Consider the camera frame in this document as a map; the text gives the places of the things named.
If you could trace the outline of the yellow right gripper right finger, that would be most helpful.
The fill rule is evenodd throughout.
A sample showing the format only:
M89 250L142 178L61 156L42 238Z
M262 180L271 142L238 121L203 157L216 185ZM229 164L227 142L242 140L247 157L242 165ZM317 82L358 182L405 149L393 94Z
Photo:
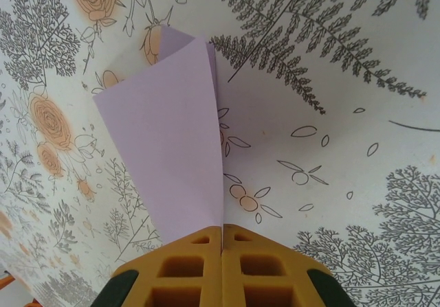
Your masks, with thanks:
M238 225L224 225L221 258L224 306L351 305L326 266Z

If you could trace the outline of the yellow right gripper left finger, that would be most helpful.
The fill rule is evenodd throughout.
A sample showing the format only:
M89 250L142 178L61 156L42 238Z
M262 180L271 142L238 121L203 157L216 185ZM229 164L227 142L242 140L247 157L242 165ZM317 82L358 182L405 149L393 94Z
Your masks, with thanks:
M221 228L206 227L119 266L92 306L221 306Z

